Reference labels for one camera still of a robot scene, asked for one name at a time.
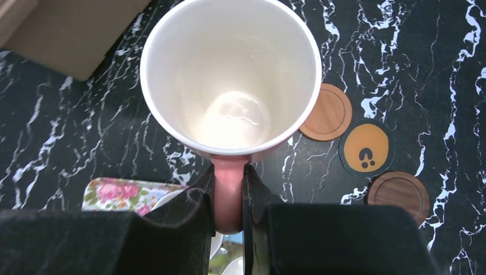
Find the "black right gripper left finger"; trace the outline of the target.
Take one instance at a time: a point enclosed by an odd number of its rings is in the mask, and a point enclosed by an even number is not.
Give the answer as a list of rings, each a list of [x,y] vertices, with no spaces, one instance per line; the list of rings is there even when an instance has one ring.
[[[2,274],[207,274],[214,168],[140,216],[131,211],[1,211]]]

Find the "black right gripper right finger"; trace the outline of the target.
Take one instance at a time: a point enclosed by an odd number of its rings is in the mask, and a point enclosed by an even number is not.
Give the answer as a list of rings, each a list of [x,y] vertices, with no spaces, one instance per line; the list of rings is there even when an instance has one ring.
[[[242,180],[245,274],[439,274],[395,206],[285,203],[250,164]]]

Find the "floral rectangular tray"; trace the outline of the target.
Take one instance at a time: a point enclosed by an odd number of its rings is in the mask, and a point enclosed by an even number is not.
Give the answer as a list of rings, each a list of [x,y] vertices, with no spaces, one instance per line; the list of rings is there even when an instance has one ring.
[[[180,194],[184,186],[171,183],[101,177],[84,191],[83,211],[133,211],[145,215]]]

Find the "orange printed coaster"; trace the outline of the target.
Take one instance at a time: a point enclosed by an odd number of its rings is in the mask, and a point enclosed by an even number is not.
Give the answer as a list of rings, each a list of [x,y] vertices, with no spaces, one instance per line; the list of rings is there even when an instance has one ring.
[[[391,130],[369,118],[352,123],[340,138],[339,157],[353,176],[372,178],[384,173],[394,158]]]

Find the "dark walnut wooden coaster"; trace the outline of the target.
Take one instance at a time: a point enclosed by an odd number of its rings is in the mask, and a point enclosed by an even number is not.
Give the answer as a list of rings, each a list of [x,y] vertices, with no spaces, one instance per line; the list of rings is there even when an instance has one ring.
[[[366,195],[369,205],[397,206],[422,225],[430,210],[429,194],[415,176],[403,171],[385,172],[371,183]]]

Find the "light wood coaster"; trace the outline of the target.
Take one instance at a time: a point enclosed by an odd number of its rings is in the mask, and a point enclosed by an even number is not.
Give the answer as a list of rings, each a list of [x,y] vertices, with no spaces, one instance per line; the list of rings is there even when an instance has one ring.
[[[351,118],[352,106],[346,94],[334,85],[322,83],[315,106],[299,131],[309,139],[326,142],[341,136]]]

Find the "pink mug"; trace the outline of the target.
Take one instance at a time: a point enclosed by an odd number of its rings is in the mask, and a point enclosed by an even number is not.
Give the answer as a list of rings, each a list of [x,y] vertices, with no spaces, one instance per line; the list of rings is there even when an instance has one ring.
[[[241,231],[245,166],[300,128],[321,80],[314,36],[280,1],[183,1],[152,29],[143,96],[167,133],[213,164],[218,232]]]

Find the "tan plastic toolbox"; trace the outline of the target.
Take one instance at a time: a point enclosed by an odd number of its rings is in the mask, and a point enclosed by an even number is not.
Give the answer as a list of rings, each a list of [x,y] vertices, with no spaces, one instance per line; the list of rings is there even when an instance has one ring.
[[[87,80],[150,0],[1,1],[1,48]]]

